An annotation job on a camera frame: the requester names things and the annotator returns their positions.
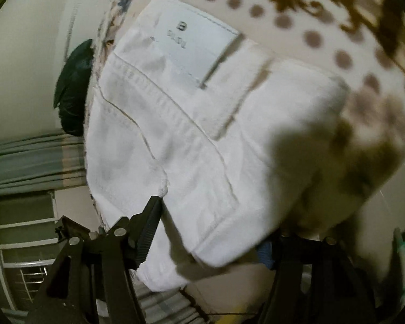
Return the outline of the grey-green striped curtain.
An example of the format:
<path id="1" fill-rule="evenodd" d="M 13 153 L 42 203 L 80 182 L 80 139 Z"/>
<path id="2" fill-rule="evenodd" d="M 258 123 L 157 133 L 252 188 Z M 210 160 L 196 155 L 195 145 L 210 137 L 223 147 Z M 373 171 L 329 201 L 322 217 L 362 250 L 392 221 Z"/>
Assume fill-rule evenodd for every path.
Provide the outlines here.
<path id="1" fill-rule="evenodd" d="M 0 196 L 85 184 L 81 137 L 53 132 L 0 143 Z"/>

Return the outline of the white bed headboard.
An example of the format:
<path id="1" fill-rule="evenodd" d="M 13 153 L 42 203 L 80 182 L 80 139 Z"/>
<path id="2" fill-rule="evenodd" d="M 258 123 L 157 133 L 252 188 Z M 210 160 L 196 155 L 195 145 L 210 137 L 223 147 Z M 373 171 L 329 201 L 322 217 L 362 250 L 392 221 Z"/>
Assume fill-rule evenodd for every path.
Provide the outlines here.
<path id="1" fill-rule="evenodd" d="M 56 38 L 55 65 L 61 69 L 73 50 L 94 39 L 110 0 L 66 0 Z"/>

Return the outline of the floral brown checkered blanket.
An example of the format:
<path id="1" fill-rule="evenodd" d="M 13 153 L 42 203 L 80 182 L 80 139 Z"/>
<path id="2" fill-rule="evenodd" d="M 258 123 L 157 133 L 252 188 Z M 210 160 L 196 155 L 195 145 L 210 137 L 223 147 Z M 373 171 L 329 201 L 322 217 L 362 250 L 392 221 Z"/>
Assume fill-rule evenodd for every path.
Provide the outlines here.
<path id="1" fill-rule="evenodd" d="M 150 1 L 112 0 L 92 91 L 108 56 Z M 179 1 L 348 86 L 322 166 L 280 225 L 324 232 L 357 211 L 398 169 L 405 157 L 405 14 L 398 2 Z"/>

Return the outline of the white framed window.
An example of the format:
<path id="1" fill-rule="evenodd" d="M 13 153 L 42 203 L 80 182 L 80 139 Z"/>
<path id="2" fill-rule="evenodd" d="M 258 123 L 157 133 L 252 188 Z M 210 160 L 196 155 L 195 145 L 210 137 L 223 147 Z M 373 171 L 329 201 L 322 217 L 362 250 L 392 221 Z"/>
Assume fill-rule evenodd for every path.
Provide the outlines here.
<path id="1" fill-rule="evenodd" d="M 0 307 L 28 311 L 59 253 L 53 192 L 0 196 Z"/>

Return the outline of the white pants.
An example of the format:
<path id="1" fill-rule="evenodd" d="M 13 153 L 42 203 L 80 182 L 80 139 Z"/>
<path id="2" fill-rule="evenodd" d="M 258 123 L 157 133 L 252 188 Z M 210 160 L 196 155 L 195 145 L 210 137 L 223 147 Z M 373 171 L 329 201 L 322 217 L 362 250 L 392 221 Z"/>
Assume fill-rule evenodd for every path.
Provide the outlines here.
<path id="1" fill-rule="evenodd" d="M 279 227 L 322 166 L 349 89 L 179 0 L 151 0 L 94 87 L 87 182 L 108 226 L 165 215 L 138 278 L 207 277 Z"/>

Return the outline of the dark green jacket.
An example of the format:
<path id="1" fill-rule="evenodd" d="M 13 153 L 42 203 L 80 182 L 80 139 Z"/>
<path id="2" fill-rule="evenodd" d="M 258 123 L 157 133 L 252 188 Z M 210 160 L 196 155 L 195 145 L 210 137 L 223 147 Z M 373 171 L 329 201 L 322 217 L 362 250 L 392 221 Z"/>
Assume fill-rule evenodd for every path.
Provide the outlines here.
<path id="1" fill-rule="evenodd" d="M 92 43 L 92 39 L 87 39 L 72 51 L 55 85 L 53 108 L 58 109 L 62 130 L 75 137 L 84 133 L 85 101 L 94 54 Z"/>

